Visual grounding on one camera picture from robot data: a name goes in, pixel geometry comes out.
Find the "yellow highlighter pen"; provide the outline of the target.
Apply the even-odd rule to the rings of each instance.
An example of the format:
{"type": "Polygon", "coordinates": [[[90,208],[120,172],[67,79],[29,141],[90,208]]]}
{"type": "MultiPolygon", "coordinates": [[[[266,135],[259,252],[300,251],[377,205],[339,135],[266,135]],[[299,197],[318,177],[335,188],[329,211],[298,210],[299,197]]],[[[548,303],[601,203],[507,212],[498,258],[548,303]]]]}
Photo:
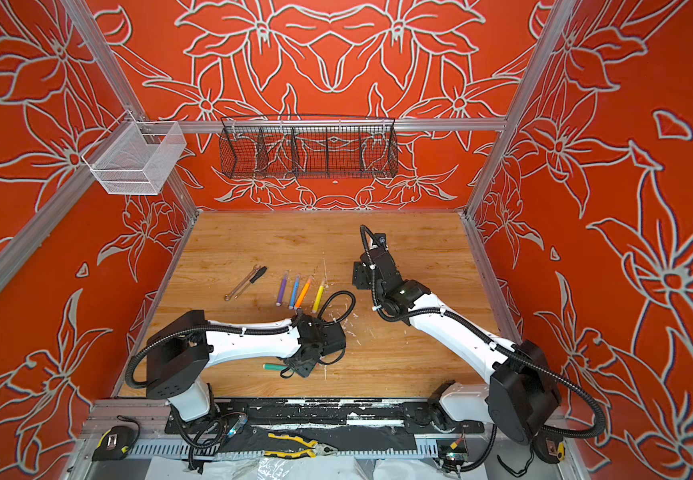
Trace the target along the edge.
{"type": "Polygon", "coordinates": [[[314,298],[314,304],[312,304],[312,313],[318,313],[320,311],[320,305],[322,305],[322,296],[324,296],[324,289],[326,289],[326,278],[320,281],[318,285],[318,291],[316,291],[316,298],[314,298]]]}

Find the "orange highlighter pen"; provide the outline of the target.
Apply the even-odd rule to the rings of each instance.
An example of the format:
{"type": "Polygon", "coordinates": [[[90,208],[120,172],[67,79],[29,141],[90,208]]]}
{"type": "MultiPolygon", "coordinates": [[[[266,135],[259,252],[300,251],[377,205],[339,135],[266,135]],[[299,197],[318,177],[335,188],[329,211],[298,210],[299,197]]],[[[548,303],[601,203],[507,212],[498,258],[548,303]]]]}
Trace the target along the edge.
{"type": "Polygon", "coordinates": [[[308,279],[306,279],[306,282],[304,282],[304,285],[302,285],[302,288],[300,288],[298,297],[296,297],[296,303],[294,303],[294,309],[300,309],[302,304],[304,304],[304,299],[306,299],[306,295],[308,295],[308,291],[310,291],[310,286],[312,286],[312,280],[314,280],[314,278],[312,276],[308,276],[308,279]]]}

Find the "green highlighter pen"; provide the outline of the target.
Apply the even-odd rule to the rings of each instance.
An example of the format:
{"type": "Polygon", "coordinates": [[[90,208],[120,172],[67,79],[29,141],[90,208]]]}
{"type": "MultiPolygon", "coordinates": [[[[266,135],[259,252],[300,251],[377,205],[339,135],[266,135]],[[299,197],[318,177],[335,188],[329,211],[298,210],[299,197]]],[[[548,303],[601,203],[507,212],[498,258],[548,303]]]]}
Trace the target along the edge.
{"type": "Polygon", "coordinates": [[[262,368],[264,368],[264,370],[277,371],[277,372],[282,372],[282,371],[288,370],[288,367],[286,367],[285,365],[271,364],[271,363],[264,363],[264,365],[262,365],[262,368]]]}

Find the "purple highlighter pen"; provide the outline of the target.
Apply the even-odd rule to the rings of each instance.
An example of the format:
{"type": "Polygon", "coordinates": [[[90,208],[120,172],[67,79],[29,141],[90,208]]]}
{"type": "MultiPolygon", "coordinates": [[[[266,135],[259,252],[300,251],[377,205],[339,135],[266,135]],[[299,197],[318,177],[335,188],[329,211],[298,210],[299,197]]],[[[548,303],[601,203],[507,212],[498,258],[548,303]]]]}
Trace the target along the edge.
{"type": "Polygon", "coordinates": [[[280,280],[280,288],[278,288],[278,295],[276,295],[276,306],[278,307],[284,304],[284,295],[286,295],[286,285],[288,285],[288,278],[290,278],[290,272],[286,270],[284,271],[284,274],[282,274],[282,280],[280,280]]]}

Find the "blue highlighter pen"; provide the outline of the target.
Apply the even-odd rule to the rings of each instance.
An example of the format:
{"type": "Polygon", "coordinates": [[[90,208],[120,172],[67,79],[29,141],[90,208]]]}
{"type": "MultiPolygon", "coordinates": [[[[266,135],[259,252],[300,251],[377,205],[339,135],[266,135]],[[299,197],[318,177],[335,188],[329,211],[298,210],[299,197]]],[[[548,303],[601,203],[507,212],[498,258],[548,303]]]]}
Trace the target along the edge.
{"type": "Polygon", "coordinates": [[[296,275],[294,283],[292,283],[292,292],[290,292],[290,303],[288,303],[288,308],[291,310],[296,309],[296,300],[298,300],[298,288],[300,288],[300,274],[296,275]]]}

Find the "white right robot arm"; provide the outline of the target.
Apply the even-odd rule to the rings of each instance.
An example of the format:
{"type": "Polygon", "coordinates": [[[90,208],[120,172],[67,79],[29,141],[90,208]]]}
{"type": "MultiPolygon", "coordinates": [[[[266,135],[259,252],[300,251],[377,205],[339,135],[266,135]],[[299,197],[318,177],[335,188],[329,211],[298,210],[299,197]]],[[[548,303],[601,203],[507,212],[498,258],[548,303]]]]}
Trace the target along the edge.
{"type": "Polygon", "coordinates": [[[401,276],[387,245],[365,225],[359,228],[363,252],[353,284],[371,295],[372,308],[389,323],[404,323],[437,340],[486,382],[477,396],[461,384],[446,387],[439,400],[455,421],[491,423],[510,440],[527,445],[540,433],[591,439],[604,434],[607,420],[600,404],[582,387],[550,370],[533,342],[516,344],[472,323],[447,306],[428,287],[401,276]],[[566,388],[593,413],[592,426],[575,430],[549,424],[566,388]]]}

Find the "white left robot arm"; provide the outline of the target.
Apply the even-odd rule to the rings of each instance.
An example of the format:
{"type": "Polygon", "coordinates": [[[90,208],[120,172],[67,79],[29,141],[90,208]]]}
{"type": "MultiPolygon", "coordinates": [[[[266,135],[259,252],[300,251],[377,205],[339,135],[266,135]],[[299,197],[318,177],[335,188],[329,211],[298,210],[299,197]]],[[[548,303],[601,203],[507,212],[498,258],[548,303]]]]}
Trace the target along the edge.
{"type": "Polygon", "coordinates": [[[202,371],[214,365],[275,357],[285,374],[306,378],[316,366],[326,365],[326,357],[346,353],[342,322],[356,306],[355,295],[340,290],[328,297],[322,310],[340,297],[346,298],[346,312],[332,320],[298,309],[282,321],[236,325],[208,321],[202,310],[190,310],[132,354],[124,382],[143,389],[148,399],[168,402],[183,422],[214,418],[218,410],[212,388],[202,380],[202,371]]]}

